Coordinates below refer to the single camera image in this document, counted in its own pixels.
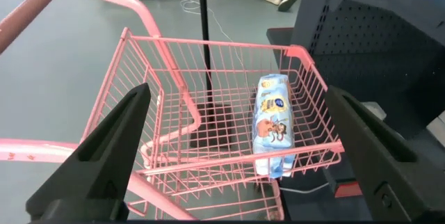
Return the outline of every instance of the product label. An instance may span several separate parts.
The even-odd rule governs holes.
[[[261,103],[261,111],[264,113],[281,113],[286,110],[287,105],[281,95],[271,96]]]

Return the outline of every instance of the cartoon illustration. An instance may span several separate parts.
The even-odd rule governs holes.
[[[285,120],[287,119],[274,121],[273,116],[270,117],[269,120],[268,119],[260,120],[257,124],[258,136],[265,138],[270,136],[270,133],[272,132],[273,139],[271,143],[274,142],[275,140],[283,141],[284,135],[286,134],[287,126],[282,122]]]
[[[263,88],[270,88],[272,85],[273,85],[273,80],[265,79],[263,82],[261,82],[261,86]]]

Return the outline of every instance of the pink wire basket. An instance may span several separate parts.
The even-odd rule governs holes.
[[[0,30],[15,23],[29,1],[0,22]],[[123,31],[82,140],[130,89],[148,83],[152,100],[127,194],[132,212],[153,219],[282,220],[277,180],[259,175],[255,162],[294,154],[293,165],[284,168],[293,176],[341,161],[343,148],[323,99],[327,86],[304,48],[162,38],[140,1],[106,1],[135,10],[151,36]],[[210,70],[203,45],[210,48]],[[290,68],[294,62],[297,70]],[[253,154],[252,105],[259,77],[270,73],[290,78],[295,147]],[[0,159],[63,162],[75,148],[0,139]]]

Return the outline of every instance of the perforated panel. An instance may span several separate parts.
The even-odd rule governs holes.
[[[445,109],[443,47],[390,11],[347,0],[335,11],[326,5],[311,46],[327,84],[379,103],[405,138]]]
[[[436,47],[399,16],[380,8],[344,1],[321,17],[314,54],[363,54],[417,51]]]

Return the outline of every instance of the electrical cable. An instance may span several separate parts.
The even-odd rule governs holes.
[[[184,12],[186,12],[186,13],[191,13],[191,14],[194,14],[194,15],[201,15],[201,13],[200,12],[195,12],[195,10],[197,10],[197,9],[199,9],[200,8],[200,2],[198,1],[198,0],[182,0],[182,1],[180,1],[179,2],[179,4],[181,5],[181,8],[182,8],[182,10],[184,11]],[[218,28],[220,29],[220,32],[230,41],[230,42],[233,42],[234,43],[234,41],[224,32],[224,29],[223,29],[223,26],[221,26],[221,24],[220,24],[220,22],[216,19],[216,16],[215,16],[215,12],[212,10],[212,9],[210,9],[210,8],[207,8],[207,10],[211,13],[211,16],[212,16],[212,18],[215,20],[215,22],[216,22],[216,25],[218,25]],[[239,57],[239,55],[238,55],[238,51],[235,49],[234,50],[235,51],[235,54],[236,54],[236,57],[238,58],[238,60],[240,61],[240,64],[243,66],[243,68],[244,68],[244,64],[243,64],[243,61],[241,61],[241,58]]]
[[[280,187],[280,190],[293,192],[293,193],[304,193],[304,194],[306,194],[306,193],[313,193],[313,192],[315,192],[317,190],[320,190],[320,189],[324,188],[327,185],[329,185],[329,182],[326,182],[323,185],[317,186],[316,188],[313,188],[313,189],[310,189],[310,190],[287,189],[287,188],[282,188],[282,187]]]

